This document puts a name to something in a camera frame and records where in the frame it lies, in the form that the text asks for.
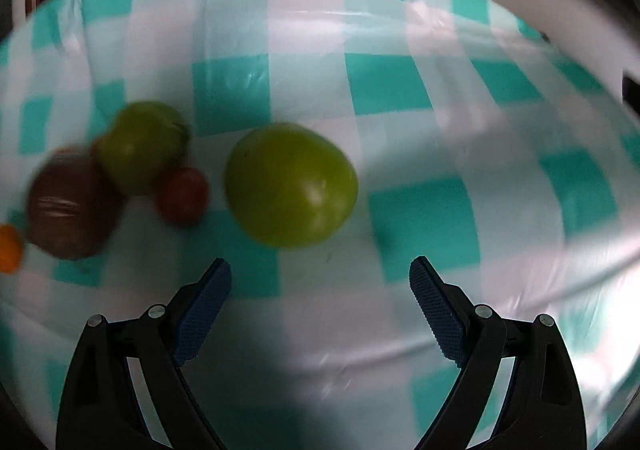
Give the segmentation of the small red tomato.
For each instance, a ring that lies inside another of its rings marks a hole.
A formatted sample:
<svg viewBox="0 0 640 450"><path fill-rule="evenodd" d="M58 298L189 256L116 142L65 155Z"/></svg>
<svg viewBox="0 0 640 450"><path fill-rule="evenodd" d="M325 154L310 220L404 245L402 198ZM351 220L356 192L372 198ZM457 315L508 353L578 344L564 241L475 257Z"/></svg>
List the small red tomato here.
<svg viewBox="0 0 640 450"><path fill-rule="evenodd" d="M200 170L182 166L168 173L156 186L153 202L160 218L175 227L193 227L204 216L209 185Z"/></svg>

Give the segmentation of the orange mandarin in pile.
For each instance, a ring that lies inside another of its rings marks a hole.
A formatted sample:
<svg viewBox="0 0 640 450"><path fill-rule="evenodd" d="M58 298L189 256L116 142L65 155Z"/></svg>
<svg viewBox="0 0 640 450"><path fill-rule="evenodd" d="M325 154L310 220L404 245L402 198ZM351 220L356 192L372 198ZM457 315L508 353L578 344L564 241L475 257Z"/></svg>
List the orange mandarin in pile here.
<svg viewBox="0 0 640 450"><path fill-rule="evenodd" d="M21 233L10 224L0 226L0 272L13 274L21 263L24 255L24 240Z"/></svg>

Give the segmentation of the large green apple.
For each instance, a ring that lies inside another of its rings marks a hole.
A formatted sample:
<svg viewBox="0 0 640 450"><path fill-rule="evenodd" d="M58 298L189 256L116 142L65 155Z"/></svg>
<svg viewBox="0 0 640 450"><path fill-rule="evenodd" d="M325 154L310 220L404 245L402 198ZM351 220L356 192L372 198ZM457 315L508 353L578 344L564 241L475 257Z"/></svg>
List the large green apple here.
<svg viewBox="0 0 640 450"><path fill-rule="evenodd" d="M331 141L288 123L259 127L232 149L224 196L240 228L272 248L329 239L352 214L359 181Z"/></svg>

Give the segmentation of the dark purple round fruit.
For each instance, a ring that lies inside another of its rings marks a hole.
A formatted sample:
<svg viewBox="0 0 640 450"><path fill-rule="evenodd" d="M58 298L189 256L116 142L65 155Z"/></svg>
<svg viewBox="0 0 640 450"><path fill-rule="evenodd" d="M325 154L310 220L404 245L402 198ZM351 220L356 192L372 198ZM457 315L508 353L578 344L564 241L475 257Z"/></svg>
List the dark purple round fruit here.
<svg viewBox="0 0 640 450"><path fill-rule="evenodd" d="M30 185L26 238L59 259L92 257L107 244L126 201L126 194L90 151L58 151Z"/></svg>

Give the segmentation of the teal white checkered tablecloth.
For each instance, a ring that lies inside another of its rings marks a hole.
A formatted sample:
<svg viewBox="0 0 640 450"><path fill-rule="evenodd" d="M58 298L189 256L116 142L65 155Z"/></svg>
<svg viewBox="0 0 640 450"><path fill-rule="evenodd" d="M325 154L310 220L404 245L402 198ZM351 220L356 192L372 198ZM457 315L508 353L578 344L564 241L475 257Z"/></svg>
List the teal white checkered tablecloth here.
<svg viewBox="0 0 640 450"><path fill-rule="evenodd" d="M203 221L132 200L105 250L28 248L1 280L1 381L53 444L93 314L169 300L221 257L232 291L184 374L235 449L410 449L457 376L409 288L410 262L506 318L558 322L598 444L639 384L639 124L492 0L52 0L1 46L1 217L38 168L138 100L174 106L210 184ZM326 242L250 239L222 188L251 129L308 127L359 193Z"/></svg>

